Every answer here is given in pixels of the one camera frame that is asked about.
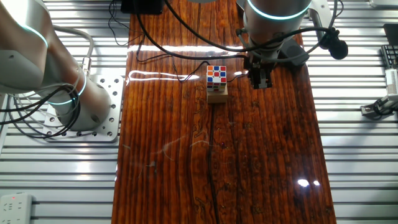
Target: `power strip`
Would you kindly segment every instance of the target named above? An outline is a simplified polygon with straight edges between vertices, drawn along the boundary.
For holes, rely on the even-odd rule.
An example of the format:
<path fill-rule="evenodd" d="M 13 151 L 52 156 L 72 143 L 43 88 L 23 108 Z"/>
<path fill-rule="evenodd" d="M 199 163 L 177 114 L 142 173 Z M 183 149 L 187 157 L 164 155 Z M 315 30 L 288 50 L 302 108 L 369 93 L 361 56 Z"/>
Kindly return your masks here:
<path fill-rule="evenodd" d="M 29 224 L 32 196 L 26 193 L 0 198 L 0 224 Z"/>

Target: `black cable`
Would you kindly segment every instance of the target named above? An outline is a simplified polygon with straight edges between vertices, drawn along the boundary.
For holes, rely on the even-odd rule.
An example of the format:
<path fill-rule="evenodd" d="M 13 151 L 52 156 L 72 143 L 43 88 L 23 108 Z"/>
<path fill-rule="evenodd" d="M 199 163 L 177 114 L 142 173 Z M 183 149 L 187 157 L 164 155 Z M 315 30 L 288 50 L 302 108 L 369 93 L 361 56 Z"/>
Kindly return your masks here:
<path fill-rule="evenodd" d="M 34 136 L 34 135 L 31 135 L 31 134 L 25 133 L 20 127 L 18 127 L 18 125 L 17 125 L 16 123 L 13 123 L 13 124 L 14 124 L 14 126 L 15 126 L 22 134 L 24 134 L 24 135 L 26 135 L 26 136 L 28 136 L 28 137 L 30 137 L 30 138 L 35 138 L 35 139 L 47 139 L 47 138 L 52 138 L 52 137 L 56 137 L 56 136 L 62 135 L 62 134 L 64 134 L 64 133 L 66 133 L 66 132 L 76 123 L 76 121 L 77 121 L 77 119 L 78 119 L 78 116 L 79 116 L 79 114 L 80 114 L 80 110 L 81 110 L 80 102 L 78 102 L 78 93 L 77 93 L 77 91 L 75 91 L 74 93 L 71 92 L 71 93 L 70 93 L 70 98 L 72 99 L 72 107 L 73 107 L 73 108 L 74 108 L 74 107 L 77 107 L 77 108 L 73 111 L 72 117 L 71 117 L 71 119 L 69 120 L 68 124 L 67 124 L 63 129 L 61 129 L 59 132 L 57 132 L 57 133 L 55 133 L 55 134 L 42 133 L 42 132 L 36 130 L 34 127 L 32 127 L 32 126 L 31 126 L 28 122 L 26 122 L 24 119 L 23 119 L 22 121 L 23 121 L 31 130 L 33 130 L 33 131 L 35 131 L 36 133 L 38 133 L 38 134 L 40 134 L 40 135 L 43 135 L 43 136 Z M 10 102 L 10 100 L 11 100 L 11 98 L 9 97 L 9 99 L 8 99 L 8 101 L 7 101 L 7 107 L 9 107 L 9 102 Z M 18 105 L 17 105 L 17 100 L 16 100 L 15 98 L 14 98 L 14 104 L 15 104 L 15 107 L 17 108 Z M 11 118 L 11 119 L 14 119 L 14 118 L 12 117 L 11 112 L 8 112 L 8 113 L 9 113 L 10 118 Z"/>
<path fill-rule="evenodd" d="M 235 80 L 235 79 L 237 79 L 237 78 L 246 77 L 246 76 L 247 76 L 247 74 L 235 75 L 235 77 L 234 77 L 233 79 L 231 79 L 231 80 L 229 80 L 229 81 L 227 81 L 227 82 L 229 83 L 229 82 L 232 82 L 233 80 Z"/>
<path fill-rule="evenodd" d="M 137 60 L 138 62 L 147 62 L 147 61 L 150 61 L 150 60 L 153 60 L 153 59 L 156 59 L 156 58 L 159 58 L 159 57 L 163 57 L 163 56 L 166 56 L 166 57 L 164 57 L 164 58 L 171 57 L 171 55 L 169 55 L 169 54 L 161 54 L 161 55 L 156 55 L 156 56 L 153 56 L 153 57 L 144 59 L 144 60 L 139 59 L 139 52 L 141 52 L 141 47 L 142 47 L 142 45 L 143 45 L 143 43 L 144 43 L 144 40 L 145 40 L 145 36 L 144 36 L 144 38 L 139 42 L 139 45 L 138 45 L 137 55 L 136 55 L 136 60 Z"/>
<path fill-rule="evenodd" d="M 23 110 L 27 110 L 30 109 L 34 106 L 37 105 L 43 105 L 46 101 L 48 101 L 51 97 L 53 97 L 53 95 L 57 94 L 58 92 L 67 89 L 66 86 L 60 86 L 59 88 L 57 88 L 55 91 L 53 91 L 52 93 L 50 93 L 48 96 L 46 96 L 45 98 L 42 98 L 41 100 L 37 101 L 36 103 L 32 103 L 29 106 L 24 106 L 21 107 L 19 109 L 4 109 L 4 110 L 0 110 L 0 112 L 16 112 L 16 111 L 23 111 Z"/>
<path fill-rule="evenodd" d="M 308 31 L 324 31 L 327 33 L 330 33 L 331 30 L 327 29 L 327 28 L 323 28 L 323 27 L 309 27 L 309 28 L 304 28 L 304 29 L 300 29 L 300 30 L 295 30 L 293 32 L 290 32 L 288 34 L 282 35 L 280 37 L 277 37 L 275 39 L 269 40 L 266 43 L 254 46 L 254 47 L 248 47 L 246 49 L 231 49 L 229 47 L 225 47 L 222 46 L 220 44 L 216 44 L 206 38 L 204 38 L 203 36 L 201 36 L 199 33 L 197 33 L 195 30 L 193 30 L 187 23 L 185 23 L 185 21 L 174 11 L 173 7 L 170 5 L 170 3 L 168 2 L 168 0 L 164 0 L 164 2 L 166 3 L 167 7 L 170 9 L 170 11 L 172 12 L 172 14 L 174 15 L 174 17 L 183 25 L 185 26 L 185 28 L 187 28 L 193 35 L 197 36 L 199 39 L 203 40 L 204 42 L 217 47 L 219 49 L 223 49 L 223 50 L 227 50 L 230 52 L 248 52 L 248 51 L 253 51 L 253 50 L 259 50 L 259 49 L 263 49 L 265 47 L 267 47 L 270 44 L 274 44 L 276 42 L 280 42 L 282 40 L 284 40 L 285 38 L 288 38 L 290 36 L 302 33 L 302 32 L 308 32 Z"/>
<path fill-rule="evenodd" d="M 18 122 L 18 121 L 22 121 L 23 119 L 28 118 L 29 116 L 31 116 L 32 114 L 34 114 L 42 105 L 44 105 L 44 103 L 49 100 L 54 94 L 58 93 L 61 90 L 68 90 L 68 88 L 66 88 L 65 86 L 61 86 L 60 88 L 57 88 L 55 91 L 53 91 L 51 94 L 49 94 L 48 96 L 46 96 L 45 98 L 41 99 L 40 101 L 31 104 L 29 106 L 25 106 L 23 108 L 16 108 L 16 109 L 5 109 L 5 110 L 0 110 L 0 112 L 15 112 L 15 111 L 22 111 L 22 110 L 26 110 L 29 108 L 34 107 L 35 105 L 37 105 L 31 112 L 27 113 L 25 116 L 22 116 L 20 118 L 17 119 L 11 119 L 9 121 L 5 121 L 5 122 L 0 122 L 0 125 L 5 125 L 5 124 L 11 124 L 14 122 Z"/>
<path fill-rule="evenodd" d="M 210 63 L 209 63 L 208 61 L 202 61 L 201 64 L 199 64 L 199 66 L 198 66 L 193 72 L 191 72 L 189 75 L 187 75 L 187 77 L 184 78 L 183 80 L 180 80 L 180 78 L 179 78 L 178 75 L 177 75 L 178 81 L 179 81 L 180 83 L 183 83 L 183 82 L 189 80 L 189 79 L 192 77 L 192 75 L 193 75 L 195 72 L 197 72 L 197 71 L 200 69 L 200 67 L 201 67 L 202 65 L 204 65 L 204 64 L 210 65 Z"/>
<path fill-rule="evenodd" d="M 109 11 L 109 14 L 111 15 L 111 17 L 109 18 L 109 21 L 108 21 L 108 27 L 109 27 L 109 28 L 111 29 L 111 31 L 112 31 L 112 34 L 113 34 L 113 37 L 114 37 L 114 41 L 115 41 L 116 44 L 118 44 L 118 45 L 121 46 L 121 47 L 127 46 L 127 45 L 130 44 L 132 41 L 136 40 L 137 38 L 139 38 L 139 37 L 142 35 L 142 32 L 139 32 L 139 31 L 136 31 L 136 30 L 132 30 L 132 29 L 130 29 L 130 27 L 126 26 L 125 24 L 123 24 L 122 22 L 119 22 L 119 21 L 116 19 L 117 10 L 116 10 L 116 3 L 115 3 L 115 0 L 112 0 L 111 3 L 109 4 L 108 11 Z M 129 29 L 129 30 L 131 30 L 131 31 L 133 31 L 133 32 L 138 32 L 138 33 L 141 33 L 141 34 L 140 34 L 139 36 L 133 38 L 132 40 L 129 40 L 129 41 L 128 41 L 127 43 L 125 43 L 125 44 L 120 44 L 120 43 L 118 42 L 117 38 L 116 38 L 116 33 L 114 32 L 113 28 L 111 27 L 112 20 L 114 20 L 114 21 L 117 22 L 119 25 L 124 26 L 125 28 L 127 28 L 127 29 Z"/>
<path fill-rule="evenodd" d="M 139 14 L 139 7 L 137 5 L 137 0 L 133 0 L 134 3 L 134 8 L 136 9 L 136 16 L 137 16 L 137 20 L 138 23 L 144 33 L 144 35 L 152 42 L 152 44 L 154 44 L 158 49 L 160 49 L 161 51 L 174 56 L 174 57 L 178 57 L 178 58 L 182 58 L 182 59 L 187 59 L 187 60 L 223 60 L 223 59 L 230 59 L 230 58 L 248 58 L 245 55 L 229 55 L 229 56 L 215 56 L 215 57 L 192 57 L 192 56 L 185 56 L 185 55 L 180 55 L 180 54 L 176 54 L 173 52 L 170 52 L 166 49 L 164 49 L 162 46 L 160 46 L 148 33 L 148 31 L 146 30 L 144 23 L 141 20 L 140 14 Z"/>
<path fill-rule="evenodd" d="M 339 1 L 340 4 L 341 4 L 341 11 L 336 15 L 336 18 L 337 18 L 338 16 L 340 16 L 341 13 L 343 13 L 343 11 L 344 11 L 344 3 L 343 3 L 343 1 L 342 1 L 342 0 L 338 0 L 338 1 Z"/>

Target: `glossy wooden surface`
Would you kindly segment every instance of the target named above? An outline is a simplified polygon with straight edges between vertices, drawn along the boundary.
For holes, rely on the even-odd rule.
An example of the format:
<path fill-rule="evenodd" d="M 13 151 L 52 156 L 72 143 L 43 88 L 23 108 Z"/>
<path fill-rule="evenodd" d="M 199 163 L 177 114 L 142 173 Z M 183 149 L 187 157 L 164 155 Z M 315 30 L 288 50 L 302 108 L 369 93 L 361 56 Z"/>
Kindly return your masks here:
<path fill-rule="evenodd" d="M 234 1 L 172 5 L 205 37 L 241 45 Z M 142 18 L 170 50 L 227 54 L 194 38 L 167 9 Z M 139 30 L 134 16 L 131 27 Z M 208 105 L 205 67 L 180 84 L 173 59 L 138 63 L 137 44 L 127 61 L 113 224 L 336 223 L 306 68 L 278 67 L 268 90 L 237 78 L 227 104 Z M 146 41 L 139 57 L 159 54 Z M 174 59 L 180 75 L 199 63 Z M 243 70 L 242 59 L 210 63 L 226 65 L 229 79 Z"/>

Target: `black wire bundle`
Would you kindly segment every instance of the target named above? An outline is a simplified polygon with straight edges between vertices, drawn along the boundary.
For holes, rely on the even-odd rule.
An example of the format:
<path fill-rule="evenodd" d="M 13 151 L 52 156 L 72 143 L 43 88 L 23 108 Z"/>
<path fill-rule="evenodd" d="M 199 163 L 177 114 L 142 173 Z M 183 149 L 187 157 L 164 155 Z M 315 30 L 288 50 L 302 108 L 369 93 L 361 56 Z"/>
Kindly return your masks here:
<path fill-rule="evenodd" d="M 47 133 L 42 133 L 38 130 L 36 130 L 34 127 L 32 127 L 25 119 L 28 118 L 29 116 L 31 116 L 33 113 L 35 113 L 45 102 L 47 102 L 51 97 L 53 97 L 53 95 L 55 95 L 56 93 L 60 92 L 60 91 L 66 91 L 67 93 L 69 93 L 69 96 L 72 100 L 71 104 L 72 104 L 72 117 L 69 120 L 68 124 L 65 125 L 64 128 L 62 128 L 60 131 L 58 131 L 55 134 L 47 134 Z M 80 110 L 81 110 L 81 105 L 78 99 L 78 93 L 76 90 L 73 90 L 72 87 L 70 86 L 61 86 L 59 88 L 57 88 L 55 91 L 53 91 L 51 94 L 49 94 L 48 96 L 46 96 L 45 98 L 39 100 L 36 103 L 33 103 L 29 106 L 25 106 L 25 107 L 18 107 L 18 103 L 17 100 L 14 98 L 14 104 L 15 104 L 15 109 L 9 109 L 10 107 L 10 102 L 11 102 L 11 96 L 8 97 L 7 99 L 7 106 L 5 110 L 0 110 L 0 112 L 7 112 L 8 115 L 10 116 L 10 121 L 5 121 L 0 123 L 1 125 L 4 124 L 10 124 L 12 123 L 22 134 L 30 137 L 30 138 L 35 138 L 35 139 L 47 139 L 47 138 L 52 138 L 52 137 L 56 137 L 59 135 L 64 135 L 77 121 L 79 114 L 80 114 Z M 25 116 L 22 115 L 21 111 L 24 111 L 26 109 L 29 108 L 33 108 L 34 109 L 30 112 L 27 113 Z M 11 112 L 18 112 L 20 118 L 14 119 L 12 116 Z M 24 132 L 18 125 L 17 122 L 22 121 L 24 122 L 31 130 L 35 131 L 37 134 L 40 134 L 41 136 L 36 136 L 36 135 L 32 135 L 32 134 L 28 134 L 26 132 Z"/>
<path fill-rule="evenodd" d="M 118 45 L 121 46 L 121 47 L 127 46 L 127 45 L 130 44 L 133 40 L 136 40 L 137 38 L 139 38 L 139 37 L 142 35 L 142 32 L 139 32 L 139 31 L 136 31 L 136 30 L 132 30 L 132 29 L 130 29 L 130 27 L 124 25 L 122 22 L 119 22 L 119 21 L 116 19 L 117 10 L 116 10 L 116 2 L 115 2 L 115 0 L 112 0 L 111 3 L 109 4 L 108 11 L 109 11 L 109 14 L 111 15 L 111 17 L 109 18 L 109 21 L 108 21 L 108 27 L 109 27 L 109 28 L 111 29 L 111 31 L 112 31 L 112 34 L 113 34 L 113 37 L 114 37 L 114 41 L 116 42 L 116 44 L 118 44 Z M 137 37 L 133 38 L 132 40 L 130 40 L 129 42 L 127 42 L 127 43 L 125 43 L 125 44 L 120 44 L 120 43 L 118 42 L 118 40 L 116 39 L 116 33 L 114 32 L 114 30 L 113 30 L 113 28 L 112 28 L 112 26 L 111 26 L 112 21 L 115 21 L 115 22 L 118 23 L 119 25 L 124 26 L 125 28 L 127 28 L 127 29 L 129 29 L 129 30 L 131 30 L 131 31 L 133 31 L 133 32 L 138 32 L 138 33 L 140 33 L 140 35 L 138 35 Z"/>

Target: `metal mounting plate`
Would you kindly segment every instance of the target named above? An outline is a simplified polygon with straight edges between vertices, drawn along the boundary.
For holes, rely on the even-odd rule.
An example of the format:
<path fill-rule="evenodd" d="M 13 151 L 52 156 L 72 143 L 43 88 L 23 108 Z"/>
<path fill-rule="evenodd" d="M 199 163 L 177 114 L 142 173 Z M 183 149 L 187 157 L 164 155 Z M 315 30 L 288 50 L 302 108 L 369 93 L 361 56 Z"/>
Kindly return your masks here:
<path fill-rule="evenodd" d="M 92 131 L 67 131 L 66 136 L 46 139 L 48 142 L 114 142 L 116 140 L 119 131 L 124 78 L 120 76 L 91 75 L 90 79 L 101 85 L 109 93 L 111 98 L 111 110 L 109 111 L 108 117 Z M 55 109 L 50 105 L 47 111 L 55 114 Z M 62 125 L 58 118 L 54 118 L 49 114 L 46 115 L 44 123 L 50 126 Z M 49 131 L 56 133 L 59 129 L 43 128 L 43 133 L 48 133 Z"/>

